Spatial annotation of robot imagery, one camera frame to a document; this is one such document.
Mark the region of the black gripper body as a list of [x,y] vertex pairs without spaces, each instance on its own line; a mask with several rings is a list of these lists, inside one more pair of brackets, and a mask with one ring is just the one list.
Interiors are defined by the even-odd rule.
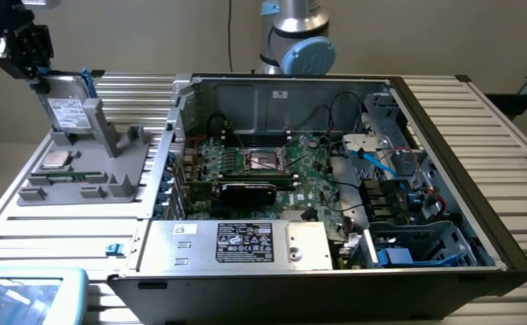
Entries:
[[51,69],[53,56],[47,25],[31,22],[0,30],[0,68],[12,78],[39,80]]

